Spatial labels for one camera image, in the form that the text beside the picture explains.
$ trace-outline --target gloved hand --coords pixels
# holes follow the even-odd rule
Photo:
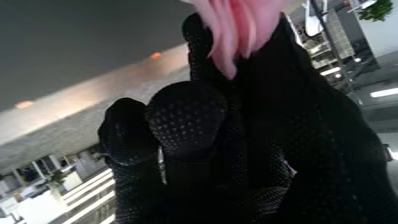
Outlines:
[[[286,19],[231,82],[208,59],[197,15],[183,33],[193,81],[165,87],[147,106],[120,99],[99,128],[117,222],[394,223],[380,141]]]

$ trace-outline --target ceiling light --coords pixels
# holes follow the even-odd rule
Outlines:
[[[330,75],[334,72],[339,72],[341,71],[341,68],[335,67],[332,69],[328,69],[327,71],[323,71],[319,74],[325,76],[325,75]]]
[[[378,98],[378,97],[391,96],[391,95],[396,95],[396,94],[398,94],[398,88],[376,91],[369,95],[371,95],[373,98]]]
[[[33,102],[32,101],[23,101],[16,104],[17,109],[25,109],[32,106]]]
[[[151,59],[158,59],[160,56],[161,56],[161,54],[160,54],[158,52],[154,52],[154,53],[151,54]]]
[[[314,54],[319,51],[319,46],[316,46],[314,48],[311,48],[309,52],[311,54]]]

